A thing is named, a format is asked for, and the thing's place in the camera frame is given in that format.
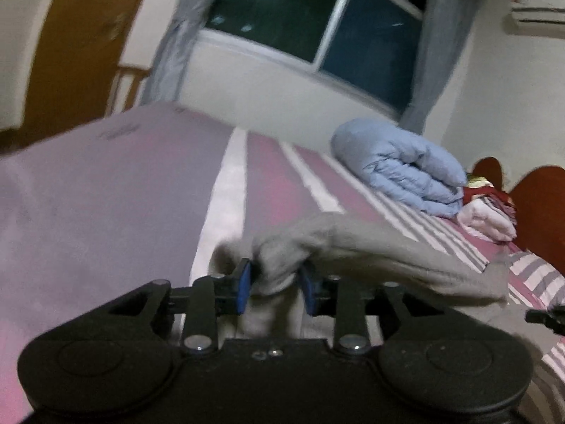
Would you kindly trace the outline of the grey left curtain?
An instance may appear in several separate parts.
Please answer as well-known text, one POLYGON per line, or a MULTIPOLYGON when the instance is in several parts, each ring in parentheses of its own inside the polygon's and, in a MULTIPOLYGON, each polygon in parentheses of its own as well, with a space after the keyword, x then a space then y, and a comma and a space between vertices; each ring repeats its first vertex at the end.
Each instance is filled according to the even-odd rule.
POLYGON ((140 104, 177 101, 197 35, 214 0, 178 0, 156 51, 140 104))

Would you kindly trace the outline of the folded white pink blanket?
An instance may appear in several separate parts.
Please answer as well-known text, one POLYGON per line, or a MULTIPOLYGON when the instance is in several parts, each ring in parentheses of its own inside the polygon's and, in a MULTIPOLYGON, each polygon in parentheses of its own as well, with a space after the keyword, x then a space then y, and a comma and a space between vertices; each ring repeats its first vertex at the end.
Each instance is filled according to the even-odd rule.
POLYGON ((516 228, 511 219, 487 197, 472 200, 456 216, 459 225, 470 235, 493 243, 512 242, 516 228))

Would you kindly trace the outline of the grey curtain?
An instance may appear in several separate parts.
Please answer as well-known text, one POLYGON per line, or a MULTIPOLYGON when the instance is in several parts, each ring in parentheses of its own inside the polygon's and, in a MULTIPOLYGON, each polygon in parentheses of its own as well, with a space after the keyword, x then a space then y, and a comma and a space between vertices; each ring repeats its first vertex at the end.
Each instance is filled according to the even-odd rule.
POLYGON ((197 35, 214 0, 178 0, 156 51, 140 104, 177 101, 197 35))
POLYGON ((464 50, 481 0, 427 0, 410 101, 399 126, 421 134, 464 50))

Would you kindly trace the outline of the wooden chair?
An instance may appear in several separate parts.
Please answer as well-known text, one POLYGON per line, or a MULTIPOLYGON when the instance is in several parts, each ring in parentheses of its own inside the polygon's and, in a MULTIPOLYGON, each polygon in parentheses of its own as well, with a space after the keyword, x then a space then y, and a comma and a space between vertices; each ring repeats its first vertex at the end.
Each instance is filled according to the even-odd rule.
POLYGON ((135 106, 139 90, 149 77, 150 68, 121 64, 117 66, 107 99, 105 116, 128 110, 135 106))

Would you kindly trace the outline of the folded light blue duvet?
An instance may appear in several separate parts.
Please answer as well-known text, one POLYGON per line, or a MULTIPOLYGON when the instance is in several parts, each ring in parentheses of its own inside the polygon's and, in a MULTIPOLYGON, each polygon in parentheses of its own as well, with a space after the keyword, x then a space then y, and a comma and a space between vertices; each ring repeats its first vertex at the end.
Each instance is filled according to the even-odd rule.
POLYGON ((451 218, 463 207, 463 166, 421 135, 358 118, 334 131, 331 153, 371 189, 420 212, 451 218))

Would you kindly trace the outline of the red wooden headboard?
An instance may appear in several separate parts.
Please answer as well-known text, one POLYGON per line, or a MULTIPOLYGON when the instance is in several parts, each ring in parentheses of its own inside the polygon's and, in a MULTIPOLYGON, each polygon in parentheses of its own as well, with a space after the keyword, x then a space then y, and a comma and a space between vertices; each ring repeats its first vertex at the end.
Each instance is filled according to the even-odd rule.
POLYGON ((539 255, 564 274, 564 168, 539 166, 523 176, 509 194, 516 207, 514 244, 539 255))

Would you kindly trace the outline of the dark glass window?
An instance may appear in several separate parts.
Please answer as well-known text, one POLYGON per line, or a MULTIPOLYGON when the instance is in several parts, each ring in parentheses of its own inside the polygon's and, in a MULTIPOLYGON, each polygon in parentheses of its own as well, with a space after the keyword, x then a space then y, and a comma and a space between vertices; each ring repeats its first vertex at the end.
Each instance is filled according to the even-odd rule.
POLYGON ((214 0, 206 27, 297 59, 403 112, 427 0, 214 0))

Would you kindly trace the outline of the striped pink grey bedsheet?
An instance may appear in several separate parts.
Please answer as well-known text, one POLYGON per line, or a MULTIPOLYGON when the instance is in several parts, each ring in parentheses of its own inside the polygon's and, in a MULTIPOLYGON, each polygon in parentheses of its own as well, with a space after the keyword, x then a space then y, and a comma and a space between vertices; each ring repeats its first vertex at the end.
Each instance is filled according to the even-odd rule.
POLYGON ((393 228, 479 272, 500 259, 503 327, 564 301, 561 265, 395 202, 331 157, 179 106, 138 107, 1 160, 2 421, 30 412, 16 365, 36 335, 155 278, 187 285, 218 242, 318 212, 393 228))

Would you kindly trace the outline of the white wall air conditioner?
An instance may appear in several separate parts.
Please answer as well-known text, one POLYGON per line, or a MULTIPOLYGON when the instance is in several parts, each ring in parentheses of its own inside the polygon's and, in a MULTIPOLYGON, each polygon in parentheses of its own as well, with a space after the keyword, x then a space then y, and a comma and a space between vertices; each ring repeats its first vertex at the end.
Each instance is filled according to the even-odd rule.
POLYGON ((520 35, 564 38, 564 0, 510 0, 508 18, 520 35))

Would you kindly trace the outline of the grey knit pants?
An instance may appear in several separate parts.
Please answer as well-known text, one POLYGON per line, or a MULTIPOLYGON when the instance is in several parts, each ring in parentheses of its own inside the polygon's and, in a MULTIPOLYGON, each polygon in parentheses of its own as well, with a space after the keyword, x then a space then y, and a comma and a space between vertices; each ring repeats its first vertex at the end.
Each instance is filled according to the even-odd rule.
POLYGON ((478 272, 385 223, 319 213, 269 234, 219 244, 210 269, 227 275, 244 258, 258 264, 261 275, 246 313, 240 320, 227 320, 222 329, 226 336, 327 337, 329 321, 308 317, 303 297, 291 287, 300 265, 310 261, 322 275, 366 283, 394 281, 421 289, 428 297, 517 336, 537 355, 558 340, 543 325, 526 323, 525 308, 507 298, 507 255, 499 255, 478 272))

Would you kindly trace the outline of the red folded cloth stack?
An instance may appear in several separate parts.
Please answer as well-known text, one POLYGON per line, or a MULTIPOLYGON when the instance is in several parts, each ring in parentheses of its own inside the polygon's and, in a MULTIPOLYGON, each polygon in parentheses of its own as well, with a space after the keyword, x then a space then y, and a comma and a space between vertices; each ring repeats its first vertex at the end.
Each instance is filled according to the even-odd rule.
POLYGON ((481 198, 486 200, 485 203, 490 209, 507 216, 512 223, 516 223, 516 207, 510 195, 495 188, 486 177, 470 174, 464 187, 463 204, 467 205, 481 198))

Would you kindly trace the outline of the grey right curtain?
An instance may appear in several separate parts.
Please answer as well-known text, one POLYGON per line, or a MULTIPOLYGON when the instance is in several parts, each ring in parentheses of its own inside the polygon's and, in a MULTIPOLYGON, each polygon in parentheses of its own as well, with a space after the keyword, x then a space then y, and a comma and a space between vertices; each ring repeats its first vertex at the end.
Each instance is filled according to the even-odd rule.
POLYGON ((399 126, 421 134, 464 50, 481 0, 427 0, 410 101, 399 126))

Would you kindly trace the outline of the brown wooden door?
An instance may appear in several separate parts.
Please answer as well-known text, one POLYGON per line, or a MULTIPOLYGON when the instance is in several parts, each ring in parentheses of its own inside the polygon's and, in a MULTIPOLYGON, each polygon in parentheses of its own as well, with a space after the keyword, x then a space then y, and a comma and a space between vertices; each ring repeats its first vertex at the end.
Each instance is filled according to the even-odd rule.
POLYGON ((35 50, 23 146, 105 114, 131 24, 143 0, 53 0, 35 50))

